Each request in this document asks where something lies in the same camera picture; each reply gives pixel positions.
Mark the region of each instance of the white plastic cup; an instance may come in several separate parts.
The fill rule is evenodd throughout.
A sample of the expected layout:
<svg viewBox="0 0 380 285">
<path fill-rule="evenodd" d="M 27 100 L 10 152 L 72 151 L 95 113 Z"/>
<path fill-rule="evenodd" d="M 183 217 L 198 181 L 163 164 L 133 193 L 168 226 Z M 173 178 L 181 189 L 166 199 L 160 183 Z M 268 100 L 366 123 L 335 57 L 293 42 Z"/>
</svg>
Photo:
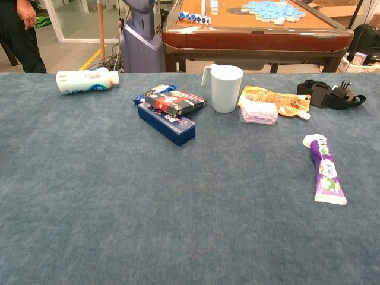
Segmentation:
<svg viewBox="0 0 380 285">
<path fill-rule="evenodd" d="M 211 64 L 203 70 L 202 86 L 209 80 L 210 72 L 213 109 L 219 113 L 234 111 L 244 72 L 233 65 Z"/>
</svg>

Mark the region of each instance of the glass door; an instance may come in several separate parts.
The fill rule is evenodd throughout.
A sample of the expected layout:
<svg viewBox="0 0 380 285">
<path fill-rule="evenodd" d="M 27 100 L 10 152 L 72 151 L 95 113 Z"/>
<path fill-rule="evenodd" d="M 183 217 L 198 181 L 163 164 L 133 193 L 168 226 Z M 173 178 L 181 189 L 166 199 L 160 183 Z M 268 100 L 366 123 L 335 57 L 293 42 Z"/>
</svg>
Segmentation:
<svg viewBox="0 0 380 285">
<path fill-rule="evenodd" d="M 60 42 L 99 42 L 97 0 L 44 0 L 46 9 Z M 121 17 L 129 8 L 122 0 L 103 0 L 105 42 L 117 42 L 119 37 L 119 3 Z"/>
</svg>

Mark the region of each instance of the plastic container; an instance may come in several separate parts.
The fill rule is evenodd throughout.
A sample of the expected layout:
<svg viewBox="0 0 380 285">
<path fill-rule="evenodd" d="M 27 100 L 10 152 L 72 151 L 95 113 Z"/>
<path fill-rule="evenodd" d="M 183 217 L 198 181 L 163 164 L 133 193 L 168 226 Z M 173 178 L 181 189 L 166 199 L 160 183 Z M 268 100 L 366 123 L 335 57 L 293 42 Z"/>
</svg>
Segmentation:
<svg viewBox="0 0 380 285">
<path fill-rule="evenodd" d="M 349 54 L 342 57 L 338 69 L 342 73 L 380 73 L 380 66 L 370 66 L 370 65 L 355 65 L 349 62 L 346 58 Z"/>
<path fill-rule="evenodd" d="M 240 120 L 243 123 L 274 125 L 277 118 L 278 112 L 275 103 L 246 102 L 240 108 Z"/>
<path fill-rule="evenodd" d="M 108 90 L 119 84 L 117 71 L 105 67 L 93 70 L 59 71 L 56 76 L 57 86 L 62 94 L 73 94 L 89 90 Z"/>
</svg>

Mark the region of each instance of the black pants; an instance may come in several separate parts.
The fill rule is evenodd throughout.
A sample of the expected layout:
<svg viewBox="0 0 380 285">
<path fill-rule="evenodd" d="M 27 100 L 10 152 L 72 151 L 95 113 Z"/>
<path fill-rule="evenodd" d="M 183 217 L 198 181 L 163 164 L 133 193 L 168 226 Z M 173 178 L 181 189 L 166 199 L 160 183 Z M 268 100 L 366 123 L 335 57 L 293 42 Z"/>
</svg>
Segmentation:
<svg viewBox="0 0 380 285">
<path fill-rule="evenodd" d="M 28 73 L 46 73 L 37 46 L 36 31 L 25 31 L 24 22 L 16 12 L 16 1 L 0 0 L 0 37 L 10 47 L 23 70 Z"/>
</svg>

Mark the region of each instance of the cup handle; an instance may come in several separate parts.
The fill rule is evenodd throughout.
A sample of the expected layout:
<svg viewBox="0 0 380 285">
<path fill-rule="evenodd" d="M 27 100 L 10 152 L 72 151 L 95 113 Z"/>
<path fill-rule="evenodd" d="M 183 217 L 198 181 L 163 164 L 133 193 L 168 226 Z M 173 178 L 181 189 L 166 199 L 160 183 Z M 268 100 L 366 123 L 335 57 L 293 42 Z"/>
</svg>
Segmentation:
<svg viewBox="0 0 380 285">
<path fill-rule="evenodd" d="M 202 76 L 202 83 L 201 83 L 201 86 L 205 86 L 206 85 L 206 81 L 209 81 L 210 80 L 210 72 L 211 70 L 214 68 L 214 67 L 217 67 L 218 65 L 217 64 L 211 64 L 211 65 L 207 65 L 204 70 L 203 70 L 203 76 Z"/>
</svg>

